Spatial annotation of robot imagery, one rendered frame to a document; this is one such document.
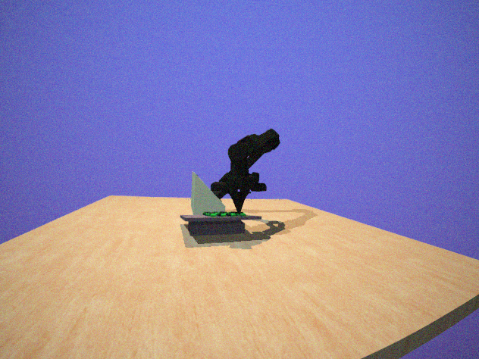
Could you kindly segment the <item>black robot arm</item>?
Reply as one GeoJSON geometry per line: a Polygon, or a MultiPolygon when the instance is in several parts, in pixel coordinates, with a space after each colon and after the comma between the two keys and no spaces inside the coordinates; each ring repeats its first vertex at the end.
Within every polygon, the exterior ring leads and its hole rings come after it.
{"type": "MultiPolygon", "coordinates": [[[[264,154],[274,150],[280,144],[279,134],[272,128],[266,130],[263,134],[252,134],[232,144],[228,148],[230,166],[246,166],[245,172],[236,168],[233,174],[232,183],[238,183],[240,186],[253,187],[254,183],[259,182],[259,173],[249,173],[249,168],[264,154]]],[[[230,171],[225,173],[219,182],[230,184],[230,171]]],[[[221,199],[227,194],[228,190],[212,191],[217,198],[221,199]]],[[[222,201],[221,201],[222,202],[222,201]]]]}

